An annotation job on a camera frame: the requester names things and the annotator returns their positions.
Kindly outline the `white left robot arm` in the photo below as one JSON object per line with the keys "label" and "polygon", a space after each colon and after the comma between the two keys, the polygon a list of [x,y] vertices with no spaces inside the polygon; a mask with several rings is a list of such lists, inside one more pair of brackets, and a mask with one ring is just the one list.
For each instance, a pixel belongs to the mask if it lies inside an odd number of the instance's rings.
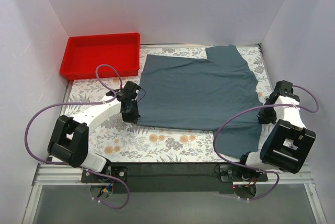
{"label": "white left robot arm", "polygon": [[141,87],[128,81],[123,88],[109,91],[97,103],[81,113],[60,116],[51,135],[48,153],[71,167],[94,172],[107,169],[108,160],[91,151],[89,136],[102,123],[121,114],[124,122],[135,124],[140,118],[138,94]]}

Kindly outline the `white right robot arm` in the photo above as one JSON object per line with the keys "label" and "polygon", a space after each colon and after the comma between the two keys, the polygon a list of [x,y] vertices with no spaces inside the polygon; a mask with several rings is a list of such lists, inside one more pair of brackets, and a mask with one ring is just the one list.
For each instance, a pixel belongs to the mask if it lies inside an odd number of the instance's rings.
{"label": "white right robot arm", "polygon": [[258,152],[248,152],[240,163],[258,170],[278,169],[296,174],[302,168],[316,139],[314,131],[304,125],[299,111],[300,98],[294,85],[278,81],[257,114],[261,125],[272,124],[267,139]]}

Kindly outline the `blue-grey t-shirt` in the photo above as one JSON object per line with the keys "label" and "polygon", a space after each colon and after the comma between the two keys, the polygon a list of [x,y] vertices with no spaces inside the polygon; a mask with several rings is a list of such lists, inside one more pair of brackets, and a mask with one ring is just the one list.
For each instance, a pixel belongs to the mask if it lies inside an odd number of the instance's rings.
{"label": "blue-grey t-shirt", "polygon": [[258,81],[235,46],[206,48],[206,59],[147,55],[138,124],[217,134],[221,154],[241,157],[259,148]]}

